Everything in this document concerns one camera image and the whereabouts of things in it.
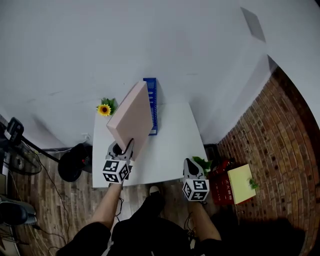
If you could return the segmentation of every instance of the blue basket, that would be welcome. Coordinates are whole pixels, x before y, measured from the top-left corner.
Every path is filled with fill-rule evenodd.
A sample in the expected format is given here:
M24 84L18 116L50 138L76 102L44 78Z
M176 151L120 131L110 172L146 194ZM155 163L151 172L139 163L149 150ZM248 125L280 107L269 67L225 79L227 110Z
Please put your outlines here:
M150 109L152 115L153 127L149 136L158 134L158 120L157 120L157 80L155 78L144 78L148 86Z

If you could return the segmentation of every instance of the forearm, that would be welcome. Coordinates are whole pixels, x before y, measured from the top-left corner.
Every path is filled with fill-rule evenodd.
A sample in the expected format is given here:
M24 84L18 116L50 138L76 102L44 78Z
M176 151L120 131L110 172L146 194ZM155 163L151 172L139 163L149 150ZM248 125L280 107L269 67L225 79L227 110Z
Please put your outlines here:
M111 230L114 224L121 190L122 184L112 184L108 188L101 203L95 210L90 223L100 222Z
M206 239L221 240L221 236L212 223L209 215L199 202L190 202L189 211L192 212L193 224L200 241Z

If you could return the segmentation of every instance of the yellow notebook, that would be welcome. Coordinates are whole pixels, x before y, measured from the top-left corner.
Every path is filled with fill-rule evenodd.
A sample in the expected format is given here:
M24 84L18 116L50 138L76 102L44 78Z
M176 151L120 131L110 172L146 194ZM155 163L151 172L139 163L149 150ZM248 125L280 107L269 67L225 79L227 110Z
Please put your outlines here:
M256 190L252 189L249 180L252 179L249 164L243 165L228 172L235 204L239 204L256 195Z

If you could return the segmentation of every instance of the brick wall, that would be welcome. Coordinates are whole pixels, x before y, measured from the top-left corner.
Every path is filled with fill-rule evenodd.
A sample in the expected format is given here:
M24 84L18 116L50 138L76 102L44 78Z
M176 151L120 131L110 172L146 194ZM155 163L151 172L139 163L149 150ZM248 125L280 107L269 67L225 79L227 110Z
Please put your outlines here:
M320 130L303 97L280 69L217 145L222 157L249 164L259 188L235 207L238 218L288 218L306 232L301 254L315 244L320 222Z

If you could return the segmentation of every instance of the pink foam board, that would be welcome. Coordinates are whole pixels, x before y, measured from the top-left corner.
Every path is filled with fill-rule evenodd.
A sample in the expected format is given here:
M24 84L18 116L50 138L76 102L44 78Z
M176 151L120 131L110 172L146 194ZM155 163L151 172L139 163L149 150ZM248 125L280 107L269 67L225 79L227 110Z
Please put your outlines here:
M132 87L106 126L122 151L134 138L135 161L153 127L147 82L139 81Z

